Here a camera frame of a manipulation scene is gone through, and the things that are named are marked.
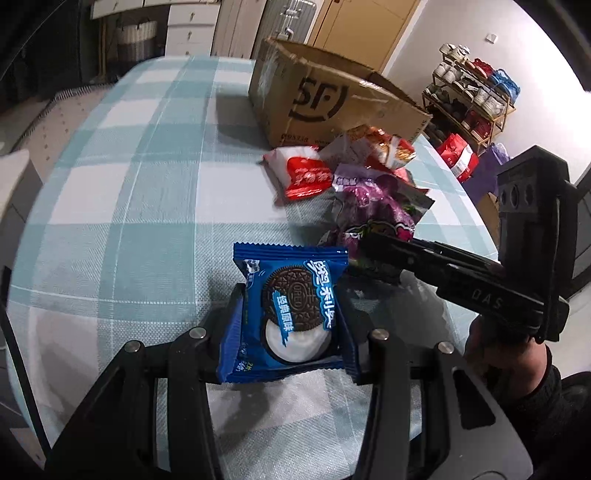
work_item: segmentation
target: white wall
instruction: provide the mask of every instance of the white wall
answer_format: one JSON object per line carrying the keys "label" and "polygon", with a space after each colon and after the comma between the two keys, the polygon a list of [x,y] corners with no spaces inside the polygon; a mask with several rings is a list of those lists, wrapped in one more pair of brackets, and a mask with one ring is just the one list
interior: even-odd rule
{"label": "white wall", "polygon": [[[494,45],[488,33],[498,35]],[[470,58],[505,69],[521,87],[497,141],[511,156],[535,144],[555,153],[575,182],[591,162],[591,93],[544,31],[513,0],[430,0],[388,77],[421,102],[446,42],[469,47]]]}

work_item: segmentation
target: light blue checkered tablecloth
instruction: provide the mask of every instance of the light blue checkered tablecloth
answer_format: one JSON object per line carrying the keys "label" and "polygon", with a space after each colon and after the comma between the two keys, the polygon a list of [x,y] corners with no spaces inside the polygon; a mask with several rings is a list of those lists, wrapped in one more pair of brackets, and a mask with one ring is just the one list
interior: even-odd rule
{"label": "light blue checkered tablecloth", "polygon": [[[51,443],[126,341],[170,341],[224,305],[243,280],[234,242],[314,245],[329,228],[330,192],[275,201],[274,181],[260,165],[269,146],[247,97],[251,72],[252,62],[235,59],[140,64],[74,133],[41,191],[8,313]],[[415,148],[409,169],[436,200],[416,236],[496,258],[441,158],[423,137]],[[359,304],[384,322],[395,319],[391,327],[404,339],[429,345],[461,345],[475,316],[439,301],[411,275]],[[336,479],[355,468],[369,389],[342,371],[213,386],[209,400],[227,478]]]}

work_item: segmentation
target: suitcase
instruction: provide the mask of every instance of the suitcase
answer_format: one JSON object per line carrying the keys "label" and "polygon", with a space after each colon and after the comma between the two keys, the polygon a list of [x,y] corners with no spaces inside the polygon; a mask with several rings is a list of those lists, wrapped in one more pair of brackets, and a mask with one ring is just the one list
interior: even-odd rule
{"label": "suitcase", "polygon": [[313,0],[268,0],[251,58],[257,57],[261,43],[267,37],[304,43],[316,17],[316,9]]}

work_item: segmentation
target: cardboard box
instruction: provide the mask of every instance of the cardboard box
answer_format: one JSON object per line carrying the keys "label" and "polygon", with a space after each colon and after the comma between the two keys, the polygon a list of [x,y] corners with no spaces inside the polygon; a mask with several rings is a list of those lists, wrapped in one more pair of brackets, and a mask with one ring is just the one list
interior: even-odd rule
{"label": "cardboard box", "polygon": [[431,118],[369,67],[285,40],[265,40],[248,95],[273,147],[323,147],[361,124],[413,142]]}
{"label": "cardboard box", "polygon": [[480,213],[486,229],[492,237],[492,241],[499,247],[499,202],[492,193],[485,194],[478,204],[476,210]]}

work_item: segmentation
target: snack pile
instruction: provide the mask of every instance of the snack pile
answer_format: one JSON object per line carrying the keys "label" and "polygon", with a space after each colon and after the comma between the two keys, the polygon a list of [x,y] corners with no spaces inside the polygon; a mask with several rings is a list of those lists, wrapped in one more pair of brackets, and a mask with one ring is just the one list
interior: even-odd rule
{"label": "snack pile", "polygon": [[342,367],[335,282],[345,269],[398,278],[399,271],[364,258],[359,241],[368,232],[412,240],[433,204],[404,168],[414,157],[408,142],[367,125],[322,150],[280,147],[264,155],[288,200],[333,188],[334,226],[319,247],[234,244],[246,288],[242,314],[237,307],[220,350],[221,381],[273,381]]}
{"label": "snack pile", "polygon": [[321,243],[346,247],[349,264],[367,274],[380,270],[361,257],[358,246],[363,236],[377,232],[408,242],[417,222],[434,203],[424,190],[397,176],[344,163],[336,169],[333,188],[335,226]]}
{"label": "snack pile", "polygon": [[413,146],[403,138],[367,125],[348,130],[320,152],[320,158],[334,168],[352,163],[387,173],[403,168],[415,156]]}

